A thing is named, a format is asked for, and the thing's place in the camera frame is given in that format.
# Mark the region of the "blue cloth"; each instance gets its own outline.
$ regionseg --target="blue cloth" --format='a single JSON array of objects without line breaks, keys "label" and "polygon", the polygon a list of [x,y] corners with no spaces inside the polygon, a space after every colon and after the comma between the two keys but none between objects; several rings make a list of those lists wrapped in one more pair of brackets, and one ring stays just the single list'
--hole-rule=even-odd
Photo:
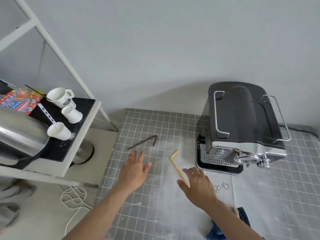
[{"label": "blue cloth", "polygon": [[[247,217],[247,214],[246,214],[245,210],[242,207],[239,207],[238,211],[239,211],[240,219],[245,224],[250,226],[250,222],[249,222],[249,219]],[[222,233],[220,228],[217,226],[217,224],[214,223],[214,221],[212,221],[212,223],[213,223],[213,226],[212,226],[210,232],[208,233],[208,235],[206,236],[207,240],[227,240],[225,235]]]}]

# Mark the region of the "perforated metal plate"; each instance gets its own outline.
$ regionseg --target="perforated metal plate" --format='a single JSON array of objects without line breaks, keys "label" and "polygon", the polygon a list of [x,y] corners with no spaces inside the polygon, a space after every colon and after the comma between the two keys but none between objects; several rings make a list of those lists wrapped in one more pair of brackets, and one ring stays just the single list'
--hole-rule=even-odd
[{"label": "perforated metal plate", "polygon": [[207,154],[206,153],[206,145],[200,144],[200,151],[201,151],[201,158],[200,159],[203,163],[223,165],[223,166],[234,167],[234,168],[237,168],[239,166],[239,165],[233,165],[233,164],[227,163],[225,160],[221,159],[221,157],[223,157],[225,153],[231,153],[231,152],[229,152],[229,150],[228,150],[228,152],[226,152],[226,150],[225,150],[224,153],[218,153],[221,155],[220,156],[218,155],[218,157],[216,157],[217,156],[216,151],[210,150],[210,153]]}]

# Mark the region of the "drip tray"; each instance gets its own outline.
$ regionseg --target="drip tray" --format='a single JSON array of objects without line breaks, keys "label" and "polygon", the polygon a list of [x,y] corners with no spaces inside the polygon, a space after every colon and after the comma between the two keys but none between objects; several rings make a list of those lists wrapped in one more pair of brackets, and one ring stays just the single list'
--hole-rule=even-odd
[{"label": "drip tray", "polygon": [[200,140],[196,142],[196,158],[195,164],[197,168],[217,172],[217,173],[226,173],[231,175],[237,175],[243,171],[243,165],[233,165],[222,158],[229,156],[232,151],[231,150],[219,150],[215,149],[209,154],[206,153],[206,145],[204,140]]},{"label": "drip tray", "polygon": [[201,161],[203,163],[215,164],[215,165],[222,165],[228,167],[237,168],[238,165],[227,163],[225,160],[221,159],[221,157],[227,157],[229,154],[232,153],[231,150],[218,150],[214,151],[212,148],[209,154],[206,153],[206,145],[200,144],[200,152],[201,152]]}]

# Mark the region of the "coiled white cord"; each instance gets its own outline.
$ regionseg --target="coiled white cord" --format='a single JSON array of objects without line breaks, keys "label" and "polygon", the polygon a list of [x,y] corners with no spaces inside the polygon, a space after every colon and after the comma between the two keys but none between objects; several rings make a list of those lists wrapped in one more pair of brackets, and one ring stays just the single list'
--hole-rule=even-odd
[{"label": "coiled white cord", "polygon": [[[61,197],[60,197],[60,200],[61,202],[66,206],[66,208],[70,209],[70,210],[77,210],[76,213],[73,215],[73,217],[71,217],[70,221],[68,222],[68,224],[66,225],[66,228],[64,229],[64,235],[66,236],[67,234],[67,228],[70,224],[70,222],[72,221],[72,219],[76,216],[76,214],[79,212],[80,209],[87,209],[88,211],[90,211],[92,209],[91,206],[89,206],[88,204],[85,203],[85,199],[87,197],[87,192],[84,188],[82,187],[72,187],[70,186],[69,189],[67,190],[63,190],[63,188],[61,188],[60,185],[58,185],[58,187],[63,191],[63,193],[61,194]],[[74,192],[77,197],[73,197],[70,193],[71,192]],[[70,206],[67,205],[68,202],[70,201],[73,201],[73,203],[77,206],[77,205],[80,205],[78,207],[74,207],[74,208],[71,208]]]}]

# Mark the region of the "white cup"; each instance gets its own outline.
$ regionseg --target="white cup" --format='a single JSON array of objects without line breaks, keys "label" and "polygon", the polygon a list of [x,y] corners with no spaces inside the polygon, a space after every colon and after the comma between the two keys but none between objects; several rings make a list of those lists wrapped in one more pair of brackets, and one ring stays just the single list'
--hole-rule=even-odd
[{"label": "white cup", "polygon": [[66,141],[71,137],[71,131],[64,125],[64,123],[56,122],[55,124],[50,125],[47,130],[47,135]]},{"label": "white cup", "polygon": [[55,88],[52,89],[47,94],[47,98],[50,99],[55,105],[60,108],[64,108],[68,105],[76,108],[75,102],[72,100],[75,94],[71,89],[64,89],[64,88]]},{"label": "white cup", "polygon": [[72,124],[78,123],[82,119],[82,113],[76,110],[72,106],[64,107],[61,113],[68,119],[68,121]]}]

